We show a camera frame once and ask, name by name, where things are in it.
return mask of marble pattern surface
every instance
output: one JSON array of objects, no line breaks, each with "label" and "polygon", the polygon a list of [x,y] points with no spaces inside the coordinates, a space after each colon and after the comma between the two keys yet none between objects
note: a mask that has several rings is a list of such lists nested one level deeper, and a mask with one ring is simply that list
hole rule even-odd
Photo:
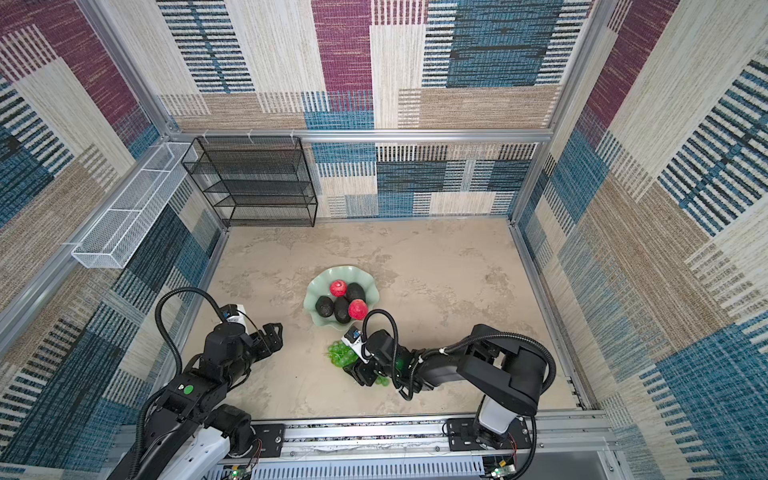
[{"label": "marble pattern surface", "polygon": [[[227,403],[261,419],[476,410],[482,395],[469,382],[451,382],[406,402],[391,386],[358,386],[330,363],[323,354],[340,333],[315,326],[302,302],[316,275],[346,264],[376,279],[376,306],[395,317],[406,348],[448,345],[487,323],[536,338],[555,355],[503,219],[235,227],[208,291],[220,304],[242,303],[259,327],[282,323],[285,346],[254,365]],[[213,310],[203,306],[182,352],[185,362],[202,351],[215,325]],[[380,317],[370,327],[389,324]],[[576,408],[560,371],[540,407]]]}]

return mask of green bowl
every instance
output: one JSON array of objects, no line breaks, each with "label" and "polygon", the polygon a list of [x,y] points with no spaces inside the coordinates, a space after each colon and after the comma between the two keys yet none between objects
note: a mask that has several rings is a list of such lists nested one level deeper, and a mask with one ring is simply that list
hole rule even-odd
[{"label": "green bowl", "polygon": [[366,305],[368,310],[372,309],[374,305],[379,302],[379,291],[376,289],[376,281],[370,273],[364,272],[356,266],[344,265],[344,266],[332,266],[328,270],[322,272],[312,280],[309,286],[306,288],[306,296],[304,297],[304,310],[312,317],[312,321],[317,326],[330,325],[340,332],[346,331],[349,328],[349,323],[339,323],[336,321],[336,317],[331,315],[328,318],[321,317],[317,310],[315,310],[315,304],[317,299],[326,295],[331,297],[331,300],[336,298],[331,295],[330,286],[334,280],[344,280],[347,285],[350,283],[358,283],[363,290],[366,291]]}]

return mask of bowl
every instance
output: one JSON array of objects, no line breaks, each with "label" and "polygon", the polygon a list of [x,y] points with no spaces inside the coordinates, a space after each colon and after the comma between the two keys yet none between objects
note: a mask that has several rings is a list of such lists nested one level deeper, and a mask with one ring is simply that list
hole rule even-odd
[{"label": "bowl", "polygon": [[379,291],[376,289],[376,281],[373,279],[370,273],[364,272],[356,266],[343,265],[332,266],[328,270],[322,272],[312,280],[309,286],[306,288],[306,296],[304,297],[304,310],[312,317],[312,321],[317,326],[332,326],[340,332],[347,331],[349,323],[339,323],[336,321],[334,315],[328,318],[323,318],[315,310],[315,304],[317,299],[321,296],[329,296],[331,300],[336,298],[331,295],[330,285],[334,280],[344,280],[347,285],[350,283],[358,283],[366,292],[366,305],[368,310],[372,309],[374,305],[379,302]]}]

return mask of avocado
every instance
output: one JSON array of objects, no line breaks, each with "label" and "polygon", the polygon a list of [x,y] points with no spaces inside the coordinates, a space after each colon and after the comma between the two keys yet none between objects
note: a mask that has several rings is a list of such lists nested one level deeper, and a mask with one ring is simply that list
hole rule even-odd
[{"label": "avocado", "polygon": [[347,285],[346,294],[344,296],[350,303],[357,299],[361,299],[363,302],[366,301],[366,291],[360,286],[359,283],[350,283]]},{"label": "avocado", "polygon": [[321,296],[317,299],[317,303],[315,303],[315,310],[324,318],[333,315],[333,300],[325,295]]},{"label": "avocado", "polygon": [[336,316],[336,321],[339,323],[349,323],[352,319],[352,317],[349,316],[349,302],[347,302],[346,298],[343,296],[340,296],[336,299],[336,302],[334,302],[333,315]]}]

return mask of red apple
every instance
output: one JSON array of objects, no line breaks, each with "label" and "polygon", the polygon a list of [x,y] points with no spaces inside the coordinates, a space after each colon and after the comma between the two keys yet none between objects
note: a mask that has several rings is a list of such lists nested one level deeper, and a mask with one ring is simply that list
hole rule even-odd
[{"label": "red apple", "polygon": [[362,320],[368,315],[368,306],[361,299],[353,300],[349,304],[349,316],[355,320]]},{"label": "red apple", "polygon": [[346,293],[346,282],[344,280],[336,280],[331,283],[330,289],[333,296],[344,296],[344,293]]}]

